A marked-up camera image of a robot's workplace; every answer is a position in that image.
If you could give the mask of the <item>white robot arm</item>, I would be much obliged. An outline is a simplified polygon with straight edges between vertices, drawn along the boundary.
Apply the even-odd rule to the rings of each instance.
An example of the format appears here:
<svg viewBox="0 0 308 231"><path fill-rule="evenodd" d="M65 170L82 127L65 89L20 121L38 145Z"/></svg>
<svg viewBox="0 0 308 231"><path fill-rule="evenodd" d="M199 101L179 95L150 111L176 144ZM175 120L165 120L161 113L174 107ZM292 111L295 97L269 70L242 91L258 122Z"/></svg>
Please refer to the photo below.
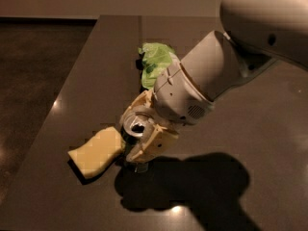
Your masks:
<svg viewBox="0 0 308 231"><path fill-rule="evenodd" d="M173 57L151 90L122 115L125 165L145 172L230 89L278 60L308 68L308 0L222 0L222 31L209 33L183 59Z"/></svg>

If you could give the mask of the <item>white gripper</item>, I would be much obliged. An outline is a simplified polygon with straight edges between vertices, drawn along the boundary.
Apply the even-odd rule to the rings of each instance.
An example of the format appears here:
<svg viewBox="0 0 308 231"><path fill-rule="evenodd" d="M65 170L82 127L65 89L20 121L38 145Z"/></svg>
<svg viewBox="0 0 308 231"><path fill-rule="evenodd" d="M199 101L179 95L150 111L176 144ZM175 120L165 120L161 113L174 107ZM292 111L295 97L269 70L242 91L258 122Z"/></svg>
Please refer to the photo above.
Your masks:
<svg viewBox="0 0 308 231"><path fill-rule="evenodd" d="M154 123L152 108L174 123L195 125L214 105L193 84L180 60L170 53L171 64L157 77L153 91L145 90L125 110L119 124L124 128ZM125 165L136 173L148 170L148 163L178 140L179 134L160 124L146 128L125 156Z"/></svg>

